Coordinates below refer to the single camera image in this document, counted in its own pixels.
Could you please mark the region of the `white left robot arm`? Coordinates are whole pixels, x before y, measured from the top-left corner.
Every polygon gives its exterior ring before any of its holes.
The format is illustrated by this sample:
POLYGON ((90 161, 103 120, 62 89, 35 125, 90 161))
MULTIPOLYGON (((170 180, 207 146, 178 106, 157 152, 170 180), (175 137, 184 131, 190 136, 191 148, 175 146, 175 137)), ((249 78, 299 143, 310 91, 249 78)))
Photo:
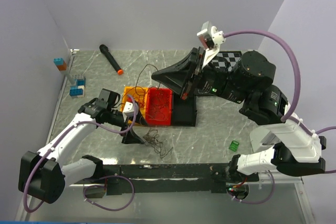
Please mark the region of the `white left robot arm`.
POLYGON ((125 135, 140 121, 139 104, 127 95, 122 111, 114 109, 120 95, 102 89, 97 98, 83 104, 72 121, 51 142, 36 152, 26 152, 20 161, 18 189, 24 196, 33 196, 52 204, 65 187, 88 179, 103 179, 103 161, 91 155, 66 165, 65 161, 78 145, 97 128, 125 135))

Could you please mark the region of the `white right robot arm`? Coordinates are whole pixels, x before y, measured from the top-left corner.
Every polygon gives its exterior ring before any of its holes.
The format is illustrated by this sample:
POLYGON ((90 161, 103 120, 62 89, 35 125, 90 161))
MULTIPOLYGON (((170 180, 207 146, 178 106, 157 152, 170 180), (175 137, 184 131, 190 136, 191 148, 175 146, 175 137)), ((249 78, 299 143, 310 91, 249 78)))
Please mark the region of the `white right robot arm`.
POLYGON ((242 54, 234 67, 227 69, 206 63, 204 49, 193 48, 181 61, 154 72, 151 78, 183 100, 201 90, 240 104, 240 113, 257 124, 260 138, 272 134, 279 140, 263 151, 233 156, 225 173, 232 181, 267 170, 292 177, 323 174, 325 140, 294 113, 285 119, 290 103, 273 85, 275 72, 276 66, 254 50, 242 54))

